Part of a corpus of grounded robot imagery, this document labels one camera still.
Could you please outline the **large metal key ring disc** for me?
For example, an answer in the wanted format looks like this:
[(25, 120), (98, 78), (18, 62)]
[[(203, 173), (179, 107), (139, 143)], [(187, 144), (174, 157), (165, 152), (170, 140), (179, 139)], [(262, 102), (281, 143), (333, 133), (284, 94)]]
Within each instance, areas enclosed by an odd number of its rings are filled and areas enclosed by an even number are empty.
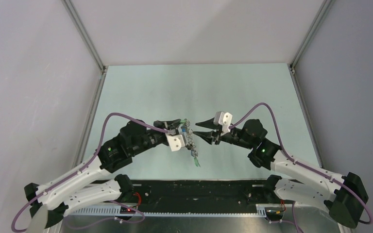
[(190, 121), (187, 120), (185, 124), (181, 124), (181, 126), (187, 126), (188, 131), (187, 133), (183, 133), (184, 139), (186, 141), (186, 148), (190, 151), (190, 155), (193, 157), (194, 164), (196, 167), (200, 167), (199, 161), (198, 161), (198, 152), (196, 149), (195, 142), (193, 140), (193, 130), (190, 127)]

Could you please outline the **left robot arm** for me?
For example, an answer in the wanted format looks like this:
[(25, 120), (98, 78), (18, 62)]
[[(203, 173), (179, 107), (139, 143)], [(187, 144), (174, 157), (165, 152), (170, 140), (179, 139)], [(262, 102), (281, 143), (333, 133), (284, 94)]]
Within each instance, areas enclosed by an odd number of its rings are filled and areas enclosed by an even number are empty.
[(98, 179), (114, 174), (129, 165), (133, 157), (158, 145), (172, 151), (185, 145), (179, 127), (181, 119), (155, 121), (152, 127), (141, 120), (129, 121), (114, 138), (102, 143), (89, 159), (46, 184), (30, 183), (24, 187), (32, 217), (46, 206), (45, 228), (59, 223), (70, 213), (86, 206), (106, 201), (129, 202), (135, 196), (134, 186), (127, 175), (119, 174), (103, 183), (91, 186)]

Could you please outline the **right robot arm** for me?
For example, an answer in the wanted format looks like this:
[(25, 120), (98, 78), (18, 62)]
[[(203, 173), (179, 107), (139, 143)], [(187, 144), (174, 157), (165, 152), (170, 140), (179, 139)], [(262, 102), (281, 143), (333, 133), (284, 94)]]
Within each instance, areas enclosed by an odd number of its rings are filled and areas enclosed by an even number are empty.
[(262, 190), (267, 202), (274, 203), (278, 199), (303, 202), (327, 212), (335, 222), (351, 229), (361, 222), (369, 197), (358, 175), (331, 172), (285, 154), (282, 146), (266, 138), (268, 132), (258, 119), (247, 120), (241, 129), (229, 129), (229, 120), (217, 122), (214, 118), (198, 122), (196, 126), (209, 129), (208, 132), (194, 132), (208, 144), (225, 142), (250, 149), (248, 158), (255, 167), (299, 181), (295, 184), (271, 176), (269, 184)]

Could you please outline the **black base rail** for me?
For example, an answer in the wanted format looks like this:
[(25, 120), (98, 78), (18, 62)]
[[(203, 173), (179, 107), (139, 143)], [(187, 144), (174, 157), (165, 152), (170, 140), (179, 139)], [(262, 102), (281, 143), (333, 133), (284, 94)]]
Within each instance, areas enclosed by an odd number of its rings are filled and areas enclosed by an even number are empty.
[(133, 190), (116, 201), (146, 212), (255, 213), (262, 204), (291, 204), (265, 179), (132, 180)]

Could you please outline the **left aluminium frame post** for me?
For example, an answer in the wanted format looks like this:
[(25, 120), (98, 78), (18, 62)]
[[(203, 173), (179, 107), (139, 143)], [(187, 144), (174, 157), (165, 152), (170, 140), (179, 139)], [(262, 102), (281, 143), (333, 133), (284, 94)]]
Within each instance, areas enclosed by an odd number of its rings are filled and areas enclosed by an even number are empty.
[(100, 70), (100, 72), (103, 74), (105, 73), (106, 66), (104, 62), (102, 61), (87, 29), (85, 28), (85, 25), (73, 3), (72, 0), (62, 0), (62, 4), (64, 5), (66, 12), (69, 14), (72, 23), (74, 24), (75, 28), (77, 29), (78, 34), (83, 40), (84, 45), (88, 49), (91, 57), (95, 61), (96, 66)]

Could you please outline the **aluminium frame post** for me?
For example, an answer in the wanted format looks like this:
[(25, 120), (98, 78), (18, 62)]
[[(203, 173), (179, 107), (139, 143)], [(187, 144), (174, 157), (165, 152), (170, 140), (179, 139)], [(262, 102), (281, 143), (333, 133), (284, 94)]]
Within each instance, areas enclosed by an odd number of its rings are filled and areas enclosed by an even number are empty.
[(324, 0), (315, 15), (305, 37), (302, 40), (301, 45), (297, 49), (295, 56), (293, 57), (289, 67), (291, 70), (295, 70), (296, 66), (298, 65), (300, 59), (302, 58), (303, 54), (306, 52), (307, 48), (309, 47), (310, 43), (312, 42), (314, 36), (318, 32), (319, 28), (325, 21), (331, 7), (335, 3), (335, 0)]
[(87, 29), (85, 28), (85, 25), (73, 3), (72, 0), (62, 0), (62, 4), (64, 5), (66, 12), (69, 14), (72, 23), (74, 24), (75, 28), (77, 29), (78, 34), (83, 40), (84, 45), (88, 49), (91, 57), (95, 61), (96, 66), (100, 70), (100, 72), (103, 74), (105, 73), (106, 66), (104, 62), (102, 61)]

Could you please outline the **right aluminium frame post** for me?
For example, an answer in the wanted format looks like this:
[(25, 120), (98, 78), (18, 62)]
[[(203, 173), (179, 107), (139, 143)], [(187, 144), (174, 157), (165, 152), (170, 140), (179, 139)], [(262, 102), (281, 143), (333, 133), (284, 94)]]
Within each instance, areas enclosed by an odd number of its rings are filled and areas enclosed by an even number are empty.
[(297, 49), (295, 56), (293, 57), (289, 67), (291, 70), (295, 70), (296, 66), (298, 65), (300, 59), (302, 58), (303, 54), (306, 52), (307, 48), (309, 47), (310, 43), (312, 42), (314, 36), (318, 32), (319, 28), (325, 21), (331, 7), (335, 3), (335, 0), (324, 0), (315, 15), (305, 37), (302, 40), (301, 45)]

